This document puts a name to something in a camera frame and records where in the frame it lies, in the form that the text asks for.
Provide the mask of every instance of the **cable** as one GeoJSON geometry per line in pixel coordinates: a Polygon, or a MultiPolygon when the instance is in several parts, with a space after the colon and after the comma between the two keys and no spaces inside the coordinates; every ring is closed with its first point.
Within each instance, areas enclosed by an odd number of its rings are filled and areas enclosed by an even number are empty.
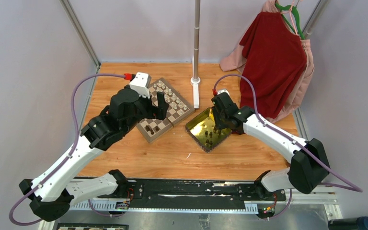
{"type": "Polygon", "coordinates": [[[132,197],[130,198],[129,202],[133,200],[133,198],[135,197],[135,191],[133,190],[133,188],[129,188],[129,190],[132,190],[132,197]]]}
{"type": "Polygon", "coordinates": [[[281,212],[275,214],[274,216],[272,216],[270,218],[263,219],[263,220],[269,221],[270,219],[277,218],[278,216],[280,216],[281,214],[283,214],[283,212],[285,212],[287,210],[287,208],[290,206],[290,204],[291,204],[291,198],[292,197],[293,197],[293,192],[290,189],[290,197],[288,198],[288,202],[287,202],[286,206],[284,207],[284,209],[281,210],[281,212]]]}
{"type": "Polygon", "coordinates": [[[335,187],[339,187],[339,188],[344,188],[344,189],[348,189],[351,191],[355,191],[355,192],[359,192],[362,193],[363,189],[361,189],[360,187],[358,187],[357,185],[353,184],[352,182],[350,182],[349,180],[347,180],[346,178],[344,178],[343,176],[341,176],[340,174],[338,174],[337,172],[335,172],[334,170],[332,170],[331,168],[329,168],[327,165],[325,165],[322,161],[320,161],[320,159],[318,159],[312,152],[310,152],[305,146],[301,145],[298,141],[294,140],[294,138],[290,137],[289,135],[283,133],[282,131],[274,128],[273,126],[267,124],[266,122],[264,122],[264,120],[260,117],[260,114],[257,112],[257,100],[256,100],[256,92],[254,91],[254,87],[252,85],[252,83],[249,81],[249,79],[247,79],[246,77],[240,75],[240,74],[236,74],[236,73],[231,73],[231,74],[227,74],[224,75],[222,77],[220,77],[217,82],[214,85],[213,91],[216,92],[216,87],[218,85],[218,83],[228,77],[228,76],[237,76],[240,77],[242,79],[244,79],[250,86],[250,88],[252,89],[252,93],[253,93],[253,106],[254,106],[254,110],[256,113],[256,117],[257,119],[266,127],[268,127],[269,129],[277,132],[278,134],[284,136],[285,138],[287,138],[289,141],[291,142],[295,142],[295,144],[300,147],[302,150],[304,150],[304,152],[306,152],[311,158],[313,158],[320,166],[322,166],[326,171],[328,171],[330,174],[334,175],[336,178],[338,178],[339,180],[343,181],[344,183],[346,183],[348,186],[344,186],[344,185],[340,185],[340,184],[332,184],[332,183],[321,183],[322,185],[331,185],[331,186],[335,186],[335,187]]]}
{"type": "MultiPolygon", "coordinates": [[[[72,95],[71,95],[71,115],[72,115],[72,121],[74,124],[74,131],[75,131],[75,135],[74,135],[74,142],[72,144],[71,150],[68,153],[68,156],[71,156],[74,153],[75,148],[77,147],[78,144],[78,137],[79,137],[79,129],[78,129],[78,121],[77,121],[77,115],[75,114],[75,108],[74,108],[74,99],[75,99],[75,94],[77,92],[77,89],[87,80],[91,79],[91,78],[95,78],[95,77],[100,77],[100,76],[110,76],[110,77],[119,77],[119,78],[125,78],[124,75],[120,75],[120,74],[113,74],[113,73],[97,73],[97,74],[93,74],[90,75],[84,79],[82,79],[80,82],[78,82],[78,84],[74,87],[74,90],[72,91],[72,95]]],[[[9,211],[9,220],[15,224],[15,225],[19,225],[19,226],[29,226],[29,225],[33,225],[36,224],[38,222],[40,222],[42,219],[38,219],[32,222],[26,222],[26,223],[22,223],[22,222],[18,222],[17,220],[14,219],[13,217],[13,213],[15,212],[15,209],[31,194],[33,194],[38,188],[39,186],[43,186],[44,183],[50,179],[50,177],[52,175],[54,175],[69,159],[69,157],[65,157],[63,159],[63,161],[55,168],[53,169],[53,171],[51,171],[43,180],[40,181],[39,184],[37,184],[32,190],[30,190],[30,192],[28,192],[26,195],[22,196],[22,198],[20,198],[11,208],[11,210],[9,211]]]]}
{"type": "Polygon", "coordinates": [[[269,208],[275,208],[276,207],[276,204],[277,204],[277,195],[275,193],[273,193],[273,196],[274,196],[274,204],[269,206],[269,208]]]}
{"type": "Polygon", "coordinates": [[[103,217],[120,217],[121,215],[125,214],[125,212],[122,213],[122,214],[104,214],[104,213],[100,213],[100,212],[98,212],[97,210],[94,209],[94,206],[92,206],[91,200],[88,200],[88,204],[90,205],[90,208],[93,212],[95,212],[96,214],[98,214],[100,216],[103,216],[103,217]]]}

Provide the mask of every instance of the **red connector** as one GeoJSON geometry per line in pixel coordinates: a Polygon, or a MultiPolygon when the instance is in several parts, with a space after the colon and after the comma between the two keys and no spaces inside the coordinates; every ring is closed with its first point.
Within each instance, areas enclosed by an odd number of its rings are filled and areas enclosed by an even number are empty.
{"type": "Polygon", "coordinates": [[[124,79],[128,81],[131,81],[134,78],[133,74],[131,73],[124,73],[123,75],[125,76],[124,79]]]}

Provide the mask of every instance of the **chessboard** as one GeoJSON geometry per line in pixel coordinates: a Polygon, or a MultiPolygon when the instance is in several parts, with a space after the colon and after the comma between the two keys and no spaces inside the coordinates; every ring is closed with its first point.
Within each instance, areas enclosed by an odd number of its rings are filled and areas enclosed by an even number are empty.
{"type": "Polygon", "coordinates": [[[153,105],[158,105],[157,92],[164,92],[164,99],[169,104],[167,116],[164,121],[157,119],[143,119],[136,125],[145,139],[151,143],[176,126],[184,118],[191,115],[195,109],[164,78],[160,78],[150,84],[149,92],[153,105]]]}

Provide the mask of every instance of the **clothes hanger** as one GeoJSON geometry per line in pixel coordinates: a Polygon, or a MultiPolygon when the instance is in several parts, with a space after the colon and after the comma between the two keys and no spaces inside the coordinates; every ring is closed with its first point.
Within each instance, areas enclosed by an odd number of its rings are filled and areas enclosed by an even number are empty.
{"type": "MultiPolygon", "coordinates": [[[[301,27],[300,27],[300,25],[299,25],[299,13],[298,13],[298,10],[297,10],[297,7],[296,6],[294,6],[293,7],[293,5],[288,5],[288,6],[281,6],[280,4],[278,4],[278,2],[276,1],[275,2],[275,6],[279,9],[279,10],[281,10],[281,11],[289,11],[290,9],[291,9],[291,13],[293,14],[293,16],[294,16],[294,19],[296,20],[296,27],[297,27],[297,32],[298,32],[298,34],[299,34],[299,36],[300,36],[300,38],[302,39],[302,40],[305,40],[305,37],[304,37],[304,35],[302,34],[302,31],[301,31],[301,27]]],[[[287,19],[284,17],[284,15],[283,15],[283,19],[286,21],[286,23],[287,23],[287,25],[293,30],[293,32],[295,32],[295,30],[293,29],[293,27],[291,26],[291,24],[287,21],[287,19]]]]}

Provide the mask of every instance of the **metal floor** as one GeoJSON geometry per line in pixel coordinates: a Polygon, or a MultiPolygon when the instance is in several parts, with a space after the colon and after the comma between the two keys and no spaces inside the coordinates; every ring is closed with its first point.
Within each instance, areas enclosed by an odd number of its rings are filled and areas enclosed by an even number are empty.
{"type": "MultiPolygon", "coordinates": [[[[278,204],[280,211],[285,205],[278,204]]],[[[324,205],[292,204],[280,217],[265,222],[253,214],[128,212],[118,218],[91,211],[69,211],[56,223],[124,224],[129,230],[327,230],[324,205]]]]}

